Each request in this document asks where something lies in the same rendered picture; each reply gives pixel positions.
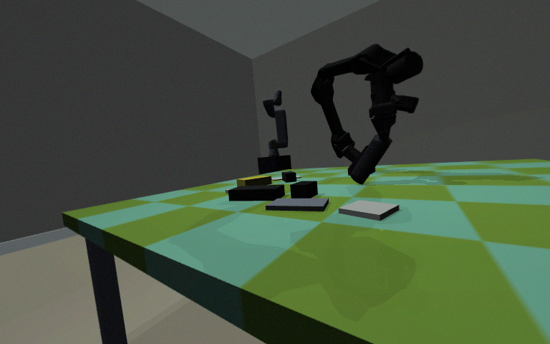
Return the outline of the olive yellow rectangular block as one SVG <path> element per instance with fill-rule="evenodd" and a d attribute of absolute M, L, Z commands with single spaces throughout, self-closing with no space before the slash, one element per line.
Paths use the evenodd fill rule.
<path fill-rule="evenodd" d="M 237 180 L 237 187 L 239 186 L 263 186 L 272 184 L 271 176 L 255 176 L 250 178 L 240 178 Z"/>

